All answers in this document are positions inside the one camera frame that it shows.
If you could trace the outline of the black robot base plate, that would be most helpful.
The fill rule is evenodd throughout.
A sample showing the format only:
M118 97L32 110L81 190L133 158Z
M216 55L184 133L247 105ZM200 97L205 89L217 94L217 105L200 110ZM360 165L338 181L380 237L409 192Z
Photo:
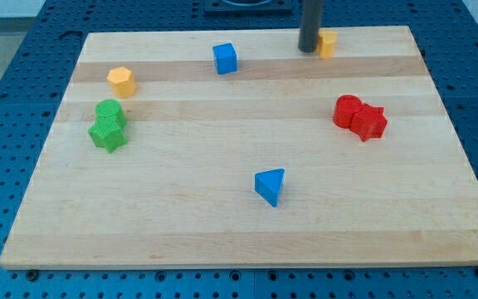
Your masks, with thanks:
M203 0L207 15L226 13L292 12L292 0Z

